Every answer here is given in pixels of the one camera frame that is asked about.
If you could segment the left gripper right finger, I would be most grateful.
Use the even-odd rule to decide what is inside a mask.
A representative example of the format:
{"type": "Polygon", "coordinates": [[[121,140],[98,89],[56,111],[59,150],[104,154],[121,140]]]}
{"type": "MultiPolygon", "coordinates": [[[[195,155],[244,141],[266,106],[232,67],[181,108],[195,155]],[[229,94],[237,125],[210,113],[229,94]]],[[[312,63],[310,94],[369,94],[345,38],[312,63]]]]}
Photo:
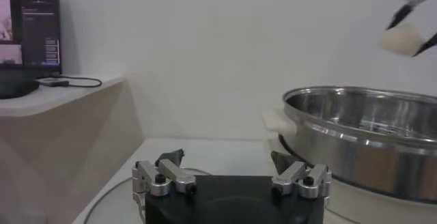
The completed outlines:
{"type": "Polygon", "coordinates": [[[277,170],[273,176],[272,194],[276,198],[297,192],[305,199],[330,197],[331,170],[326,165],[308,167],[302,161],[284,153],[272,151],[271,159],[277,170]]]}

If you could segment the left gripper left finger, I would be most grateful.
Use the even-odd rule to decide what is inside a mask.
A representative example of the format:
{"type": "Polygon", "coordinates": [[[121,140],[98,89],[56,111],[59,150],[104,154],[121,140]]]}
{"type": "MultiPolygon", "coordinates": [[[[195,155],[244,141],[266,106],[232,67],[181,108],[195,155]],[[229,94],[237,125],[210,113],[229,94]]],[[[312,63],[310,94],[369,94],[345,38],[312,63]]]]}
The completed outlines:
{"type": "Polygon", "coordinates": [[[161,154],[151,163],[137,161],[132,168],[132,191],[136,195],[146,193],[155,197],[164,197],[173,186],[177,193],[193,195],[197,192],[197,180],[180,167],[184,150],[179,149],[161,154]]]}

